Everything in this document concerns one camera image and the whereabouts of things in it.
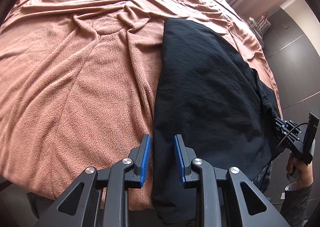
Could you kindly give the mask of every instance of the human hand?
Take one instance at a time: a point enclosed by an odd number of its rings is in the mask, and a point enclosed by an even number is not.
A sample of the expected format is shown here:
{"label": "human hand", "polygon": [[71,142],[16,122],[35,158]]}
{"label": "human hand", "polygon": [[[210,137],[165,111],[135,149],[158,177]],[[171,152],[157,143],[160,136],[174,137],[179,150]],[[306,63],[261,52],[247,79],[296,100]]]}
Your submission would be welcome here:
{"label": "human hand", "polygon": [[310,186],[313,183],[312,162],[309,165],[306,165],[303,160],[295,158],[290,152],[290,157],[286,166],[289,174],[292,173],[293,166],[296,166],[296,168],[300,170],[300,175],[297,179],[297,190]]}

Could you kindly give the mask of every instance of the fleece blanket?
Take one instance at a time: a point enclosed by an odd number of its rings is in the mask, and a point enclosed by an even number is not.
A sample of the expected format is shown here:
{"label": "fleece blanket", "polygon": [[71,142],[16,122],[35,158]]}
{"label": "fleece blanket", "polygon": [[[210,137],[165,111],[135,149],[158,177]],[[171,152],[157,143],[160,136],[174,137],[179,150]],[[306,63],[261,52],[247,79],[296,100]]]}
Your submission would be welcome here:
{"label": "fleece blanket", "polygon": [[[152,135],[168,17],[220,34],[279,104],[257,39],[225,0],[19,0],[0,28],[0,174],[55,199]],[[152,207],[151,190],[152,165],[130,209]]]}

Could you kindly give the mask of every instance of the metal screw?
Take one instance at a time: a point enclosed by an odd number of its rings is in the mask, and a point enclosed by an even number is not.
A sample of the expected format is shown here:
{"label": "metal screw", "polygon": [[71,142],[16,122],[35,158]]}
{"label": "metal screw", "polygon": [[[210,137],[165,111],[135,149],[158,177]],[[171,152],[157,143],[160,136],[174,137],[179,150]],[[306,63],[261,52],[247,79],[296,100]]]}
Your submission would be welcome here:
{"label": "metal screw", "polygon": [[124,158],[124,159],[122,160],[122,163],[124,163],[125,165],[131,164],[131,163],[132,163],[132,159],[130,159],[130,158]]}
{"label": "metal screw", "polygon": [[195,158],[193,160],[193,163],[196,165],[201,165],[203,163],[203,160],[201,158]]}
{"label": "metal screw", "polygon": [[230,172],[233,174],[238,174],[240,172],[240,170],[236,166],[232,166],[230,168]]}
{"label": "metal screw", "polygon": [[94,167],[92,167],[92,166],[87,167],[87,168],[85,169],[85,172],[86,172],[87,174],[92,174],[92,173],[94,172]]}

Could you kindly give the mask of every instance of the blue gripper pad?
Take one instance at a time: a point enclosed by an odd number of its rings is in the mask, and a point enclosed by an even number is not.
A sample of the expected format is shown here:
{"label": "blue gripper pad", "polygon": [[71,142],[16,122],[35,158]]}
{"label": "blue gripper pad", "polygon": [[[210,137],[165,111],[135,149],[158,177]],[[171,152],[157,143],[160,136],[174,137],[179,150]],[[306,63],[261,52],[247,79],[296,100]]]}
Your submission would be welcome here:
{"label": "blue gripper pad", "polygon": [[146,181],[146,178],[147,178],[150,153],[151,153],[151,137],[148,136],[147,144],[144,149],[142,164],[141,164],[140,187],[143,187],[144,182]]}
{"label": "blue gripper pad", "polygon": [[181,154],[180,145],[179,145],[177,136],[174,136],[174,153],[176,156],[179,178],[184,187],[186,184],[185,166],[182,160],[182,154]]}

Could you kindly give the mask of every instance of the person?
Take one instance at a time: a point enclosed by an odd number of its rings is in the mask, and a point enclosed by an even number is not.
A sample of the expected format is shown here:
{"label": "person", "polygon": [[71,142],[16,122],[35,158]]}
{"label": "person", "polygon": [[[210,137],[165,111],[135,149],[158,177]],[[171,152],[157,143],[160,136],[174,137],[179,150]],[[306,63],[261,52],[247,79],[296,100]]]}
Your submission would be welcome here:
{"label": "person", "polygon": [[293,166],[300,170],[300,175],[296,183],[285,188],[280,213],[291,227],[302,227],[313,183],[312,163],[306,165],[290,153],[286,166],[288,173],[292,172]]}

